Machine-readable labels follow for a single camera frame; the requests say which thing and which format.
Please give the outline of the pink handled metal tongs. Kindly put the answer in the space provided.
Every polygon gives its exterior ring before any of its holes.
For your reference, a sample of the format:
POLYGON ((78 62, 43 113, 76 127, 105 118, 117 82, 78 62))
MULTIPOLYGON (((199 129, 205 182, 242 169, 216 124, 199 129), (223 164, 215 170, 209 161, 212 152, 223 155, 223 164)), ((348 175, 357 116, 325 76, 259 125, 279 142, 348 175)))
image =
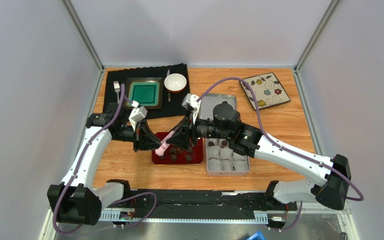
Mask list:
POLYGON ((174 131, 170 131, 167 134, 167 136, 161 141, 160 147, 155 150, 155 154, 157 156, 161 157, 164 155, 165 151, 167 150, 167 148, 170 145, 169 143, 167 143, 167 140, 169 140, 173 136, 174 133, 175 133, 174 131))

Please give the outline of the red lacquer tray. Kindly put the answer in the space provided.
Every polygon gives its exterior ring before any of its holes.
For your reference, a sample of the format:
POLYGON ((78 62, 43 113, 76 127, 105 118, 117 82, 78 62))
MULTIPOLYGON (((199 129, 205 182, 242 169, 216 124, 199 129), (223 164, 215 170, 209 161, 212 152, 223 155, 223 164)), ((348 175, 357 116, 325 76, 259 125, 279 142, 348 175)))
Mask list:
POLYGON ((204 161, 204 140, 199 139, 197 144, 193 147, 188 148, 188 150, 176 147, 174 145, 169 145, 166 149, 163 156, 157 156, 155 150, 151 153, 151 162, 155 165, 199 165, 204 161), (177 153, 171 154, 169 152, 170 148, 176 148, 177 153), (171 161, 171 155, 176 155, 177 160, 171 161), (185 159, 186 155, 192 157, 192 161, 187 161, 185 159))

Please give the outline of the silver tin with paper cups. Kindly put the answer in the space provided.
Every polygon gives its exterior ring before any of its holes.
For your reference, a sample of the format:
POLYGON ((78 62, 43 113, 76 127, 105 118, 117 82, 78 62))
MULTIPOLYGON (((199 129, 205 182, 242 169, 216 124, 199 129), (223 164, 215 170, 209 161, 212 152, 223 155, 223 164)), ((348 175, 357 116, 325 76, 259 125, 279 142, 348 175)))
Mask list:
POLYGON ((210 176, 246 176, 250 171, 250 159, 246 155, 235 153, 228 146, 222 146, 225 139, 205 139, 206 173, 210 176))

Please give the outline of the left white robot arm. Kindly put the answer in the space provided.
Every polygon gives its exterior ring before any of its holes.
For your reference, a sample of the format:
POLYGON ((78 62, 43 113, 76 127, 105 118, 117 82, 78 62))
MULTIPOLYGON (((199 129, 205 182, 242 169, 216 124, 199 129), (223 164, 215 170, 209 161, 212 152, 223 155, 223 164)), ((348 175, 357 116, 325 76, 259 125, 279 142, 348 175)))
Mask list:
POLYGON ((131 142, 135 152, 161 146, 145 119, 133 127, 114 113, 92 114, 86 121, 81 149, 70 170, 60 184, 52 184, 47 191, 56 224, 94 226, 103 209, 132 198, 127 180, 110 179, 103 187, 93 189, 97 168, 111 140, 131 142))

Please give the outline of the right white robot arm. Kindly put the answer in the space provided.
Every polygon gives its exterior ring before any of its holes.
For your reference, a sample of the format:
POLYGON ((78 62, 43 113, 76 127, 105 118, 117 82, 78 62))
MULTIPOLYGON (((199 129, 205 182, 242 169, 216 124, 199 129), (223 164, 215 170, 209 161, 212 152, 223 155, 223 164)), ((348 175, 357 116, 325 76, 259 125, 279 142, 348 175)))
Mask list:
POLYGON ((193 119, 194 113, 188 107, 167 144, 187 150, 198 139, 226 140, 227 146, 240 156, 270 161, 305 177, 296 181, 271 181, 266 189, 270 198, 283 204, 316 201, 333 210, 344 209, 352 185, 347 157, 321 156, 286 144, 243 123, 240 113, 226 101, 213 108, 212 118, 193 119))

